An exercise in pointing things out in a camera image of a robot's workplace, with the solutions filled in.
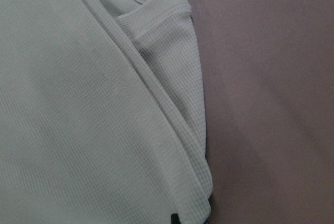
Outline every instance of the clothing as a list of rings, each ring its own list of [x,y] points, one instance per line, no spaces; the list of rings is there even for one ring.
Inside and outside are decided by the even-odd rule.
[[[0,0],[0,223],[204,223],[188,0]]]

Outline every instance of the waffle knit fabric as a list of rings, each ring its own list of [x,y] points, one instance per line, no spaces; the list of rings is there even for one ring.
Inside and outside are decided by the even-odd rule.
[[[0,223],[203,224],[188,0],[0,0]]]

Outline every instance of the surface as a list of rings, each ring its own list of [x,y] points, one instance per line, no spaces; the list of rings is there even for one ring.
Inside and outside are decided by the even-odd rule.
[[[210,224],[334,222],[334,0],[189,0]]]

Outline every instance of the fabric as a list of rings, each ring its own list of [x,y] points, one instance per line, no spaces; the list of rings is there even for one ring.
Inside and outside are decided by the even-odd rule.
[[[0,0],[0,223],[202,224],[188,0]]]

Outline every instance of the garment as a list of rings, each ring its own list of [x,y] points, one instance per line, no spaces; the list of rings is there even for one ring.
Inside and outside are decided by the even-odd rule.
[[[188,0],[0,0],[0,223],[202,224]]]

